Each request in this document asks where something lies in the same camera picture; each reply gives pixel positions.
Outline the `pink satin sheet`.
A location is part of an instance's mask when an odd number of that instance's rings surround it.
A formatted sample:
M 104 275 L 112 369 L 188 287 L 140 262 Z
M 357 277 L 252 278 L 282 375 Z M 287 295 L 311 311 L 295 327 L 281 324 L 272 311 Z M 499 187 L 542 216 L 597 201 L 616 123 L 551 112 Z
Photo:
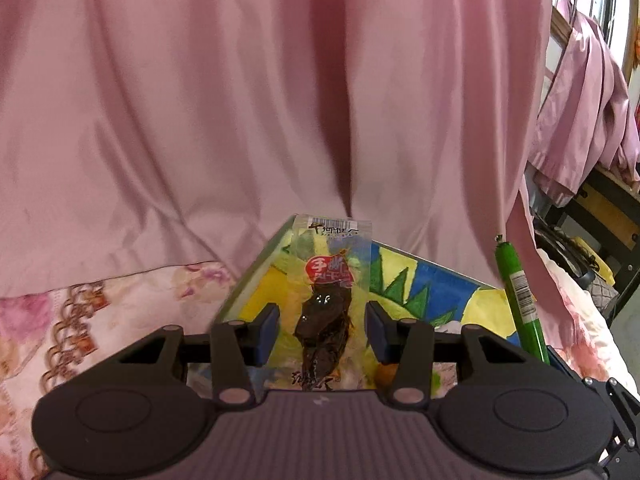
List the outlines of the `pink satin sheet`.
M 215 259 L 292 214 L 574 318 L 529 233 L 551 0 L 1 0 L 1 292 Z

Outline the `orange tangerine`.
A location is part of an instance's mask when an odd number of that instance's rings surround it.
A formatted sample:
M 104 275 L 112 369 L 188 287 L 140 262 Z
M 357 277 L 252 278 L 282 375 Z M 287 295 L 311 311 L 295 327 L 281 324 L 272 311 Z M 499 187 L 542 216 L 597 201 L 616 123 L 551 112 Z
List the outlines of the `orange tangerine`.
M 374 383 L 379 389 L 388 389 L 392 385 L 397 374 L 397 364 L 378 363 L 374 373 Z

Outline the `hanging pink curtain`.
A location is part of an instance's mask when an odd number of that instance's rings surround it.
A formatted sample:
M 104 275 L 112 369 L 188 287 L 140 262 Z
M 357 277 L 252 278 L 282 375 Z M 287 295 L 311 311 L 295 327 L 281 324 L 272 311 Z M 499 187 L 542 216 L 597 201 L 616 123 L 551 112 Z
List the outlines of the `hanging pink curtain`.
M 577 1 L 559 1 L 572 30 L 528 156 L 536 187 L 557 207 L 570 202 L 598 165 L 639 186 L 639 135 L 623 72 L 600 26 Z

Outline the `grey tray with dinosaur drawing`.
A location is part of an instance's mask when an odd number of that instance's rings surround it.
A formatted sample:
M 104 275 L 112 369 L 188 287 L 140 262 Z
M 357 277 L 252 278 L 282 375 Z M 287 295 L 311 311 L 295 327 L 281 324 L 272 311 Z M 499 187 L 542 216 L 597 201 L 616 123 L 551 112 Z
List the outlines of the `grey tray with dinosaur drawing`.
M 268 363 L 250 372 L 257 387 L 276 389 L 367 389 L 374 383 L 378 361 L 364 332 L 364 307 L 378 302 L 394 320 L 418 318 L 445 333 L 459 333 L 464 324 L 478 324 L 518 344 L 512 313 L 501 289 L 378 244 L 368 222 L 358 223 L 354 237 L 326 234 L 317 220 L 299 216 L 285 223 L 224 302 L 219 322 L 252 320 L 266 304 L 280 308 L 280 332 Z M 311 294 L 304 265 L 315 256 L 345 252 L 355 278 L 348 309 L 346 346 L 324 368 L 311 373 L 302 344 L 294 335 Z

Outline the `dark wooden desk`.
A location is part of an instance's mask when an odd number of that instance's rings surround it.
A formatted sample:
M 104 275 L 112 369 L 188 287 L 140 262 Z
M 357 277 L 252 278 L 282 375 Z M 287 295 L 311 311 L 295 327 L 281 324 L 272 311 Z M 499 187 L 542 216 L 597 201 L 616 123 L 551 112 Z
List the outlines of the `dark wooden desk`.
M 594 168 L 577 194 L 563 207 L 554 206 L 526 176 L 533 210 L 550 226 L 582 237 L 613 272 L 617 296 L 604 309 L 612 323 L 639 287 L 639 193 L 611 171 Z

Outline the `green sausage stick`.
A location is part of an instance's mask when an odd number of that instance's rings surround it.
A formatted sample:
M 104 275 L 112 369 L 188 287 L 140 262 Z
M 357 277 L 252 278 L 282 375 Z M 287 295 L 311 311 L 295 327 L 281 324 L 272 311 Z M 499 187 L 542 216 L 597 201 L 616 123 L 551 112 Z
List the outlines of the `green sausage stick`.
M 496 237 L 495 259 L 521 347 L 531 356 L 548 364 L 548 349 L 535 298 L 518 253 L 502 235 Z

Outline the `floral bed cover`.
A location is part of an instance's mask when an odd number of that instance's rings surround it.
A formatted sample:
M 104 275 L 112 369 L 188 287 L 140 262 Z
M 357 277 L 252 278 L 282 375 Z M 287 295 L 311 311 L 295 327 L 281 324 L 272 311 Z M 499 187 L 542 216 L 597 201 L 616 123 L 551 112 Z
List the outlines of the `floral bed cover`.
M 577 322 L 578 344 L 556 351 L 580 377 L 613 376 L 639 399 L 588 292 L 578 292 L 564 270 L 539 255 Z M 205 332 L 233 285 L 222 263 L 207 261 L 1 298 L 1 479 L 41 479 L 47 472 L 30 431 L 40 396 L 164 324 Z

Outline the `dried meat clear packet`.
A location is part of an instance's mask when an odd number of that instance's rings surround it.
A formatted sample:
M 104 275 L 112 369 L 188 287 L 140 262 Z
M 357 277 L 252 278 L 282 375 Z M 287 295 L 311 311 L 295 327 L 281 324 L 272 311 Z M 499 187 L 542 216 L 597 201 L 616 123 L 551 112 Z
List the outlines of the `dried meat clear packet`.
M 364 334 L 372 226 L 368 220 L 296 214 L 245 305 L 280 309 L 280 333 L 265 385 L 332 391 L 372 386 L 372 351 Z

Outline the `black bag by bed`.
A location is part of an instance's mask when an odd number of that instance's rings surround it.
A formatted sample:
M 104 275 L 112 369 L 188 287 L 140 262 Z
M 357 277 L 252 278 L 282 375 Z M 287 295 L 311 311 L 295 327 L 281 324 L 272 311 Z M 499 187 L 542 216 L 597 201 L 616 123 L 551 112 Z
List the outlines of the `black bag by bed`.
M 536 246 L 560 266 L 587 292 L 596 308 L 603 313 L 618 296 L 614 278 L 608 265 L 579 236 L 567 236 L 557 226 L 549 226 L 534 218 Z

